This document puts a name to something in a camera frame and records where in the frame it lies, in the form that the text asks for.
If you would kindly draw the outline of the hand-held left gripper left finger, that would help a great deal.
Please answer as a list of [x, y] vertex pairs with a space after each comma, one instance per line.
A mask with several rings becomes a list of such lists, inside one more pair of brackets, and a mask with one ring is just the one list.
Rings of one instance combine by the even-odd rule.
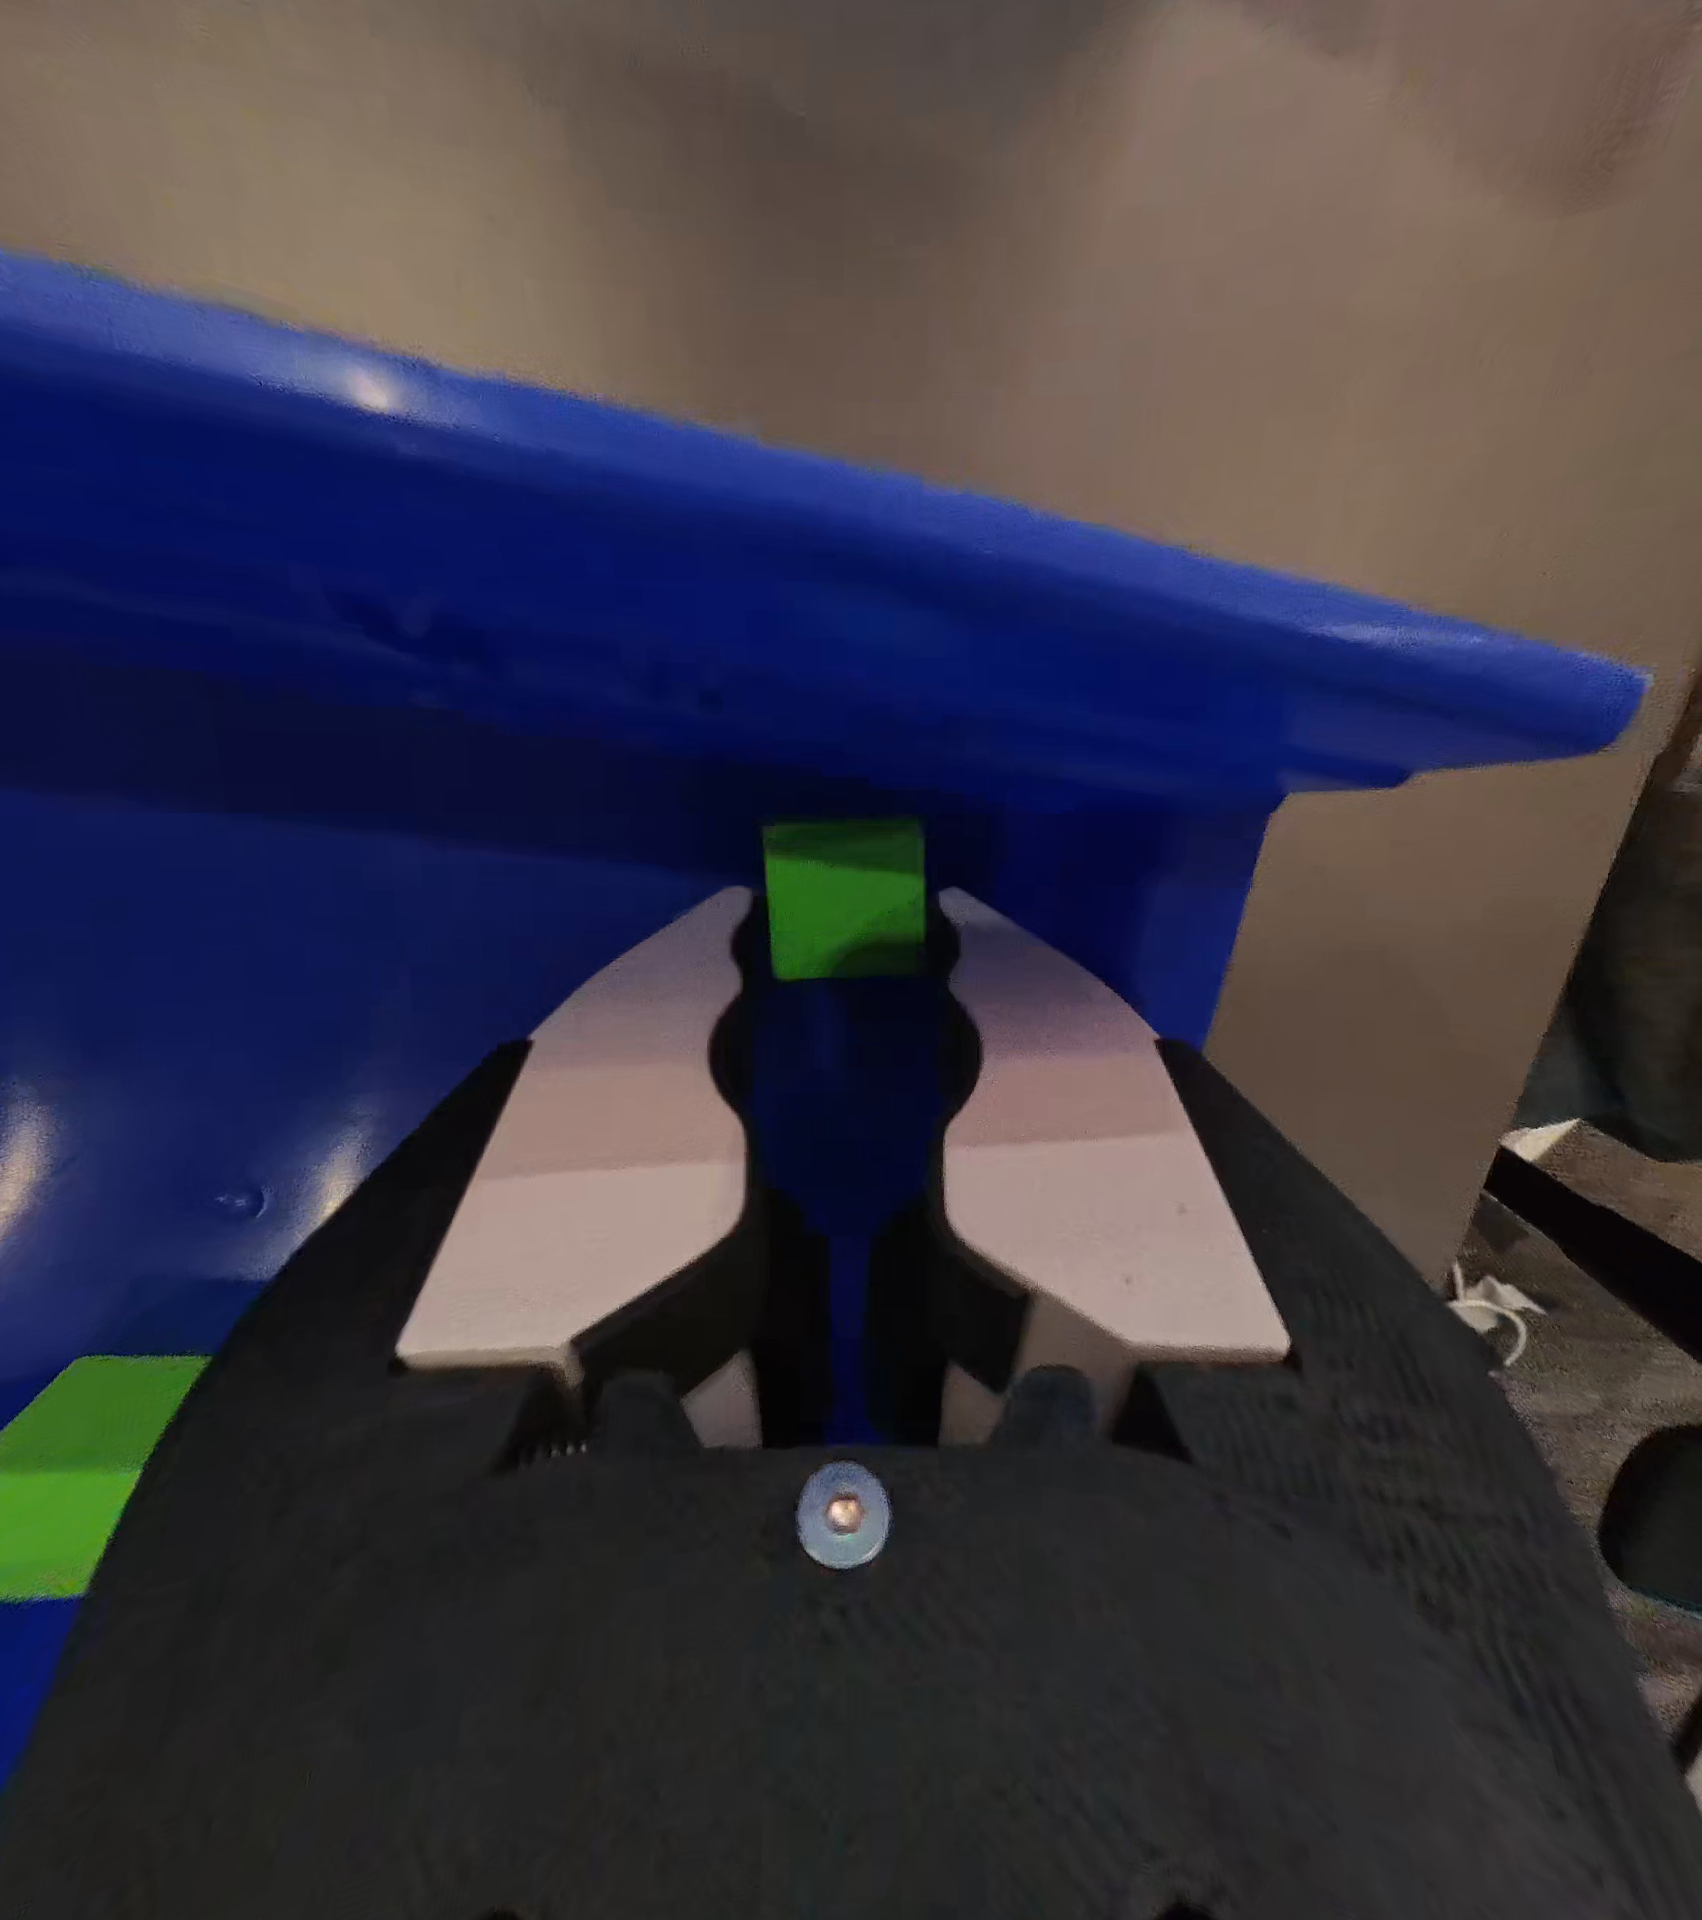
[[746, 1129], [713, 1066], [752, 893], [725, 885], [531, 1033], [398, 1335], [411, 1369], [587, 1367], [587, 1338], [745, 1216]]

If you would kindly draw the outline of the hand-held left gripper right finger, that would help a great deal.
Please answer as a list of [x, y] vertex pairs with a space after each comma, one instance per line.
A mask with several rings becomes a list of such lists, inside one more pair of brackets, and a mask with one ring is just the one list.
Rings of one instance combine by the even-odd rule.
[[970, 892], [938, 905], [981, 1052], [942, 1137], [942, 1212], [1022, 1307], [1013, 1356], [1291, 1356], [1152, 1024]]

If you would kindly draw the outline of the green cube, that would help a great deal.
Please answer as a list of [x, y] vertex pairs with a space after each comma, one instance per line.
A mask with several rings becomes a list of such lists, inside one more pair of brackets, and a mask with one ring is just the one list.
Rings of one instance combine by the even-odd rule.
[[211, 1356], [78, 1356], [0, 1428], [0, 1603], [85, 1596]]
[[925, 968], [925, 827], [913, 817], [794, 820], [761, 829], [778, 982], [909, 978]]

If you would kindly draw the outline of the blue plastic bin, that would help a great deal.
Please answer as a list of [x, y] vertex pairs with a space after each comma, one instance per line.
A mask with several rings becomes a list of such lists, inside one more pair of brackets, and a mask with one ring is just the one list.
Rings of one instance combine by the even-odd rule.
[[[762, 827], [1201, 1044], [1294, 793], [1596, 756], [1646, 676], [0, 249], [0, 1423], [241, 1302]], [[71, 1627], [0, 1602], [0, 1784]]]

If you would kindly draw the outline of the white charger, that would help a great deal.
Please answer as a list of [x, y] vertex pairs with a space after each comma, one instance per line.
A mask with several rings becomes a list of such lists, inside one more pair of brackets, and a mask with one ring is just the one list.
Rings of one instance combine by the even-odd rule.
[[1497, 1371], [1510, 1369], [1526, 1353], [1535, 1321], [1548, 1313], [1522, 1288], [1493, 1271], [1468, 1274], [1461, 1260], [1447, 1270], [1445, 1303], [1480, 1340]]

